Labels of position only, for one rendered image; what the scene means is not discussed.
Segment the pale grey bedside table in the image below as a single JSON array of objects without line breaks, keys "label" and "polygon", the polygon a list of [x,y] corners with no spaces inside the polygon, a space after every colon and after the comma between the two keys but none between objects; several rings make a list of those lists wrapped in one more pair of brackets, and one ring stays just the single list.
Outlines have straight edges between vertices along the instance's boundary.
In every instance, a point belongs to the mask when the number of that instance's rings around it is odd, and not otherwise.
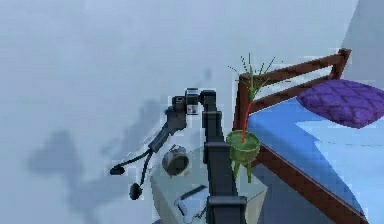
[{"label": "pale grey bedside table", "polygon": [[[170,177],[161,164],[154,168],[151,176],[151,187],[155,208],[161,218],[162,224],[184,224],[182,215],[174,202],[184,193],[200,186],[207,188],[190,197],[202,200],[205,204],[208,197],[208,172],[203,160],[203,148],[196,148],[187,153],[189,165],[186,170]],[[254,175],[252,182],[247,181],[247,171],[240,168],[236,179],[236,187],[240,196],[247,198],[245,218],[247,224],[258,224],[259,215],[267,193],[267,187]],[[206,212],[200,220],[192,224],[207,224]]]}]

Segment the round tan alarm clock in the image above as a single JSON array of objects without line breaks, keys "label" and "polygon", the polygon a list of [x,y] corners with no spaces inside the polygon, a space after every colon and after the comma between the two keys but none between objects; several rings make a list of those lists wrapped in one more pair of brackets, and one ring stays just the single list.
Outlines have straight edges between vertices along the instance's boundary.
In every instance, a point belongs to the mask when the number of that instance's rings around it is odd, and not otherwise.
[{"label": "round tan alarm clock", "polygon": [[162,166],[170,176],[177,176],[189,165],[189,158],[183,146],[174,144],[162,159]]}]

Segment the green potted house plant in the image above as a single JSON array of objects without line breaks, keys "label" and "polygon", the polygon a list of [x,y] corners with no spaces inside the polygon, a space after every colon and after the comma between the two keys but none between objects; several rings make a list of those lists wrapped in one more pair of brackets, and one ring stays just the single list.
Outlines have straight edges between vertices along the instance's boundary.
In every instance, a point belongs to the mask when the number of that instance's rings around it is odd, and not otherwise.
[{"label": "green potted house plant", "polygon": [[237,82],[244,85],[245,95],[243,99],[245,100],[245,110],[243,113],[241,113],[240,109],[237,110],[240,129],[231,131],[227,135],[226,141],[231,146],[230,161],[233,164],[234,179],[237,179],[240,167],[244,166],[247,171],[247,181],[251,183],[252,162],[260,151],[261,142],[253,133],[248,131],[248,118],[254,98],[269,81],[269,78],[266,78],[265,75],[273,61],[269,63],[267,68],[264,68],[264,64],[262,64],[260,69],[257,70],[252,66],[251,54],[248,54],[248,59],[245,59],[243,56],[240,59],[244,73],[241,74],[233,67],[230,67],[230,69],[237,73]]}]

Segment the brown wooden bed blue mattress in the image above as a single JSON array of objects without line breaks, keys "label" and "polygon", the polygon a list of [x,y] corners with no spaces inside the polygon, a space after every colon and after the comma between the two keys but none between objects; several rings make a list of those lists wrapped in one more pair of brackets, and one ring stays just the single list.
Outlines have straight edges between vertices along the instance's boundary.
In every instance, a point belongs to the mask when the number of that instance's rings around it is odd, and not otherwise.
[{"label": "brown wooden bed blue mattress", "polygon": [[[337,224],[384,224],[384,116],[363,128],[332,122],[296,97],[341,75],[351,52],[267,72],[252,102],[248,131],[261,142],[258,161]],[[233,127],[245,110],[238,83]]]}]

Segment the purple quilted pillow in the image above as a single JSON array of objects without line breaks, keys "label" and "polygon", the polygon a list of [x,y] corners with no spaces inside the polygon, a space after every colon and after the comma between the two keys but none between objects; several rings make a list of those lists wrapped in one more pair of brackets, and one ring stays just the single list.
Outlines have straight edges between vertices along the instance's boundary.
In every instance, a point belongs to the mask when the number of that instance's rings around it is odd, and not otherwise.
[{"label": "purple quilted pillow", "polygon": [[350,128],[363,128],[384,116],[384,91],[349,80],[316,84],[296,99],[307,110]]}]

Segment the black flat remote control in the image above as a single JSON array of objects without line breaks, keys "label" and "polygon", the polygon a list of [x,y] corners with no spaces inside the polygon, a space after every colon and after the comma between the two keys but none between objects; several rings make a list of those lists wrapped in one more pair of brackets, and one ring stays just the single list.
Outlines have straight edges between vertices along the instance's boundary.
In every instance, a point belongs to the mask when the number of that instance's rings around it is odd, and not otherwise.
[{"label": "black flat remote control", "polygon": [[203,190],[206,189],[206,188],[207,188],[207,187],[206,187],[205,185],[200,185],[200,186],[198,186],[198,187],[196,187],[196,188],[194,188],[194,189],[192,189],[192,190],[190,190],[190,191],[184,193],[183,195],[181,195],[181,196],[180,196],[180,199],[181,199],[181,200],[184,200],[184,199],[186,199],[186,198],[188,198],[188,197],[190,197],[190,196],[192,196],[192,195],[194,195],[194,194],[196,194],[196,193],[198,193],[198,192],[203,191]]}]

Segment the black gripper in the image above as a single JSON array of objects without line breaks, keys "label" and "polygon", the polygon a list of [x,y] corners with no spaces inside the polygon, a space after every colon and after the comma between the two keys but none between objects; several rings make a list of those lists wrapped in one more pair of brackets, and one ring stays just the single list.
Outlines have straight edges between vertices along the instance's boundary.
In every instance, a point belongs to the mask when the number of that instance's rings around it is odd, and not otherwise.
[{"label": "black gripper", "polygon": [[137,162],[146,157],[141,173],[140,183],[134,183],[130,187],[129,196],[132,200],[139,199],[142,194],[142,185],[144,184],[148,165],[153,155],[152,152],[157,153],[163,147],[170,135],[173,135],[177,131],[183,130],[187,126],[185,97],[174,96],[172,98],[172,105],[169,106],[164,113],[166,115],[166,122],[157,136],[148,145],[149,149],[141,155],[121,162],[110,169],[111,175],[122,175],[125,172],[124,167],[126,165]]}]

